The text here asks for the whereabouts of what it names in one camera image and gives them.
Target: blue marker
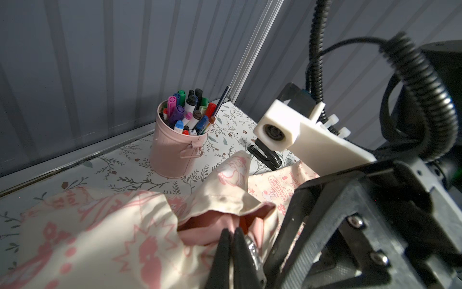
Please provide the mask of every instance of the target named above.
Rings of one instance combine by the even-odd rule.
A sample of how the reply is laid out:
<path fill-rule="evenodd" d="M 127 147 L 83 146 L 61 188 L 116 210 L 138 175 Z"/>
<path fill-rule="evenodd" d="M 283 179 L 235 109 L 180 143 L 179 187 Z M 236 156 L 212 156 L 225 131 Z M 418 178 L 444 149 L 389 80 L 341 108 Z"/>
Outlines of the blue marker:
<path fill-rule="evenodd" d="M 177 106 L 181 105 L 181 104 L 180 104 L 180 94 L 179 94 L 179 93 L 175 93 L 173 96 L 176 98 L 176 105 L 177 105 Z"/>
<path fill-rule="evenodd" d="M 201 120 L 197 123 L 196 129 L 201 130 L 208 123 L 208 116 L 203 116 Z"/>

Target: table surface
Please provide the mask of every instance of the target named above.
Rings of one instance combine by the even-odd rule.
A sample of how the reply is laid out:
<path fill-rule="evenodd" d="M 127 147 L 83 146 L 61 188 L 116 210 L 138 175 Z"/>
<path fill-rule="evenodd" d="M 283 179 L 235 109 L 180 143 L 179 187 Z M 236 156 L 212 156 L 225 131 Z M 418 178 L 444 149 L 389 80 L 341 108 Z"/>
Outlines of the table surface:
<path fill-rule="evenodd" d="M 89 186 L 123 192 L 149 190 L 163 192 L 167 198 L 189 196 L 209 173 L 239 150 L 246 150 L 256 136 L 255 121 L 227 102 L 221 106 L 214 127 L 204 143 L 204 155 L 195 161 L 192 172 L 179 179 L 157 175 L 149 165 L 152 135 L 143 137 L 79 166 L 0 199 L 0 276 L 16 267 L 21 250 L 20 214 L 43 199 L 77 186 Z M 284 166 L 298 160 L 291 152 L 278 152 Z M 250 174 L 269 171 L 252 156 Z"/>

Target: screw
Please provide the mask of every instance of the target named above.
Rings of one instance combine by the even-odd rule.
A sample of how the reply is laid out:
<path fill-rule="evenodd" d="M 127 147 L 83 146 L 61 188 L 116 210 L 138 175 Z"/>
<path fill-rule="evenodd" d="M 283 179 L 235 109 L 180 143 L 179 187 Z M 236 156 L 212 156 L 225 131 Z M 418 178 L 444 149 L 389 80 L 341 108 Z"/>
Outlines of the screw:
<path fill-rule="evenodd" d="M 389 264 L 389 260 L 388 260 L 388 257 L 385 256 L 384 253 L 382 253 L 381 251 L 378 251 L 378 252 L 372 252 L 369 254 L 369 257 L 374 261 L 375 264 L 379 265 L 379 266 L 388 266 Z"/>
<path fill-rule="evenodd" d="M 364 221 L 363 221 L 363 219 L 361 219 L 361 217 L 359 215 L 348 216 L 348 218 L 346 220 L 348 221 L 348 223 L 350 225 L 353 226 L 353 228 L 359 229 L 362 226 L 364 226 Z"/>

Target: pink fabric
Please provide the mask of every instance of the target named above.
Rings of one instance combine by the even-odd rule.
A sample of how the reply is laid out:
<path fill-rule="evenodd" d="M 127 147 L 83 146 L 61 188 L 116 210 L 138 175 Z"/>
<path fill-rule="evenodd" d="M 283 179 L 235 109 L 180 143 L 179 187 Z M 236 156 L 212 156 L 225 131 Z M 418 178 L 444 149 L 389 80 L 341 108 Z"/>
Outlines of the pink fabric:
<path fill-rule="evenodd" d="M 299 163 L 249 177 L 249 164 L 235 153 L 184 199 L 84 187 L 47 198 L 23 214 L 0 289 L 203 288 L 223 228 L 242 227 L 264 260 L 293 189 L 315 175 Z"/>
<path fill-rule="evenodd" d="M 221 231 L 228 228 L 230 232 L 239 227 L 239 216 L 208 211 L 198 217 L 191 218 L 182 228 L 178 228 L 178 236 L 185 245 L 205 246 L 220 239 Z"/>

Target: pink bucket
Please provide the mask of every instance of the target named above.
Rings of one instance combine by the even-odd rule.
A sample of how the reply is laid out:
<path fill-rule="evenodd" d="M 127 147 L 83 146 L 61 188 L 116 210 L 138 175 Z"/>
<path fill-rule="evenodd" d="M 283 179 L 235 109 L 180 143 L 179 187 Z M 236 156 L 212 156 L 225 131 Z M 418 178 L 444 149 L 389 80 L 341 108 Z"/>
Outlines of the pink bucket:
<path fill-rule="evenodd" d="M 194 160 L 204 154 L 202 144 L 207 139 L 207 133 L 192 136 L 171 129 L 159 118 L 165 102 L 157 107 L 156 130 L 149 162 L 157 174 L 166 178 L 181 178 L 191 172 Z"/>

